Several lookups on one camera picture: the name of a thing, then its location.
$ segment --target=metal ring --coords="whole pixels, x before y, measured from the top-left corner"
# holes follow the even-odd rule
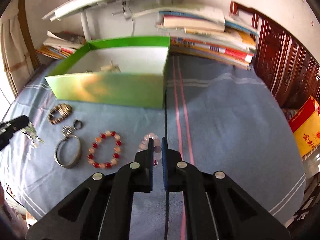
[[[58,148],[59,148],[59,146],[61,145],[61,143],[67,141],[70,137],[75,137],[75,138],[78,139],[78,141],[79,141],[79,144],[78,144],[78,152],[77,152],[77,154],[73,157],[73,159],[72,159],[71,162],[69,162],[69,163],[66,164],[66,165],[63,165],[63,164],[61,164],[61,163],[59,162],[59,160],[58,160],[58,158],[57,158],[57,152],[58,152]],[[79,139],[77,136],[75,136],[75,135],[73,135],[73,134],[70,134],[68,137],[63,138],[63,139],[57,144],[57,146],[56,146],[56,148],[55,148],[55,150],[54,150],[54,160],[56,161],[57,164],[59,164],[61,167],[66,168],[66,169],[72,168],[72,167],[78,162],[78,160],[80,159],[80,156],[81,156],[81,141],[80,141],[80,139]]]
[[[82,122],[79,119],[75,119],[74,122],[73,122],[73,128],[75,130],[80,130],[82,128]]]

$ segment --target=red and orange bead bracelet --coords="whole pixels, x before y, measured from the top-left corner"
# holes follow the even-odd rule
[[[98,148],[99,143],[101,143],[104,139],[107,137],[113,136],[116,141],[116,146],[114,147],[115,153],[112,155],[112,159],[108,163],[97,163],[93,160],[95,149]],[[101,133],[99,137],[96,138],[96,141],[92,143],[92,147],[89,148],[89,154],[88,154],[88,161],[90,164],[92,164],[95,168],[111,168],[114,165],[118,164],[118,159],[120,157],[120,152],[121,152],[121,141],[120,141],[120,136],[115,132],[115,131],[106,131],[105,133]]]

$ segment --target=blue bedsheet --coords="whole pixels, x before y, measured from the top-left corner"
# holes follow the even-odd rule
[[[143,136],[164,136],[164,111],[85,102],[65,101],[72,115],[57,125],[47,121],[57,100],[44,76],[53,63],[26,85],[12,104],[5,120],[29,116],[45,143],[31,149],[27,138],[17,133],[1,152],[0,179],[12,186],[30,213],[39,219],[68,193],[96,171],[113,173],[134,159]],[[77,130],[82,140],[82,158],[72,169],[58,166],[53,158],[64,125],[83,121]],[[171,56],[168,63],[167,126],[169,147],[183,159],[207,173],[225,171],[281,223],[301,205],[305,177],[290,127],[277,102],[256,76],[213,60]],[[87,162],[87,150],[101,132],[120,134],[123,158],[110,170],[95,169]],[[103,144],[98,162],[109,161],[113,140]],[[71,159],[76,144],[68,143],[62,158]],[[130,239],[163,239],[165,191],[160,164],[154,170],[151,194],[135,194]],[[181,193],[170,193],[169,238],[185,237]]]

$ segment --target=metal screw head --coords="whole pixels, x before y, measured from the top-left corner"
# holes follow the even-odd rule
[[[130,168],[131,169],[137,169],[140,167],[140,164],[139,163],[130,163]]]
[[[224,179],[226,176],[225,173],[222,171],[217,171],[214,175],[216,176],[217,179]]]
[[[102,177],[103,177],[103,175],[101,173],[99,173],[99,172],[97,172],[97,173],[92,175],[92,178],[94,180],[100,180],[100,179],[102,179]]]
[[[187,166],[187,163],[185,163],[185,162],[178,162],[178,163],[177,163],[177,167],[178,167],[178,168],[184,169],[186,166]]]

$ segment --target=white stripe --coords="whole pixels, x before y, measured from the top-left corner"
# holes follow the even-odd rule
[[[25,200],[25,202],[34,210],[34,212],[36,212],[41,218],[43,217],[42,215],[39,214],[39,212],[38,212],[37,210],[34,209],[33,206],[30,205],[30,203],[24,198],[24,196],[23,196],[22,194],[21,194],[20,196],[21,196],[21,197]]]
[[[35,204],[35,206],[36,206],[41,212],[43,212],[43,214],[46,214],[46,213],[26,194],[26,192],[25,192],[23,189],[21,189],[21,186],[20,186],[18,183],[15,182],[15,179],[14,179],[14,177],[12,176],[12,174],[9,172],[7,175],[8,175],[8,176],[11,176],[12,182],[13,182],[15,185],[18,186],[18,189],[20,190],[20,196],[27,202],[27,204],[28,204],[39,216],[41,216],[41,215],[35,210],[35,208],[34,208],[33,206],[31,206],[30,203],[24,198],[23,193],[26,195],[26,197],[28,197],[28,199],[29,199],[33,204]]]
[[[237,85],[252,84],[252,85],[263,85],[264,86],[264,83],[257,82],[257,81],[234,81],[234,80],[232,80],[232,82],[234,82]],[[211,83],[209,83],[209,84],[183,83],[183,86],[184,87],[210,87]]]
[[[37,90],[39,90],[41,87],[26,87],[26,88],[35,88],[35,89],[37,89]]]
[[[12,182],[15,184],[15,185],[18,185],[18,183],[16,183],[15,182],[15,179],[14,179],[14,177],[10,174],[10,172],[7,174],[8,176],[11,176],[11,180],[12,180]],[[20,189],[20,187],[19,187],[19,185],[18,185],[18,189],[21,191],[20,193],[24,193],[26,196],[27,196],[27,194],[23,191],[23,190],[21,190]],[[25,200],[25,202],[34,210],[34,212],[36,212],[40,217],[43,217],[42,215],[40,215],[39,214],[39,212],[37,211],[37,210],[35,210],[35,208],[32,206],[32,205],[30,205],[30,203],[25,199],[25,197],[23,196],[23,194],[20,194],[20,196]]]
[[[44,83],[40,83],[38,85],[35,85],[35,84],[25,85],[25,87],[49,87],[49,85],[46,85]]]
[[[292,194],[292,196],[290,198],[288,198],[288,200],[282,205],[281,208],[278,209],[278,211],[276,213],[273,214],[273,216],[275,216],[289,201],[290,199],[294,196],[294,194],[298,191],[298,189],[301,187],[301,185],[306,181],[306,178],[304,178],[303,182],[299,185],[299,187],[294,191],[294,193]]]
[[[20,188],[20,190],[21,190],[22,193],[24,193],[24,194],[26,195],[26,197],[27,197],[28,199],[30,199],[30,201],[31,201],[43,214],[46,214],[36,203],[34,203],[34,201],[27,195],[27,193],[26,193],[23,189]]]
[[[302,178],[304,177],[305,173],[302,175],[302,177],[298,180],[298,182],[296,183],[296,185],[293,186],[293,188],[288,192],[287,195],[285,195],[285,197],[277,204],[275,205],[272,209],[269,210],[269,213],[271,213],[277,206],[279,206],[286,198],[287,196],[289,196],[289,194],[294,190],[294,188],[298,185],[298,183],[300,182],[300,180],[302,180]]]
[[[231,73],[224,73],[224,74],[221,74],[220,76],[214,78],[214,79],[211,79],[211,80],[201,80],[201,79],[195,79],[195,78],[186,78],[186,79],[183,79],[182,81],[183,82],[194,82],[194,83],[211,83],[211,82],[214,82],[215,80],[220,80],[222,78],[225,79],[234,79],[234,80],[237,80],[237,81],[250,81],[250,80],[254,80],[256,82],[258,82],[255,78],[248,78],[248,77],[244,77],[244,78],[237,78],[236,76],[233,76]],[[168,83],[173,83],[174,80],[168,80]]]
[[[213,82],[222,81],[222,80],[231,80],[235,84],[265,85],[263,82],[259,82],[254,78],[237,78],[237,77],[233,76],[231,73],[224,73],[224,74],[222,74],[212,80],[183,79],[183,86],[208,87]],[[171,87],[171,86],[173,86],[173,83],[174,83],[173,80],[169,80],[167,82],[167,84],[168,84],[167,86]]]

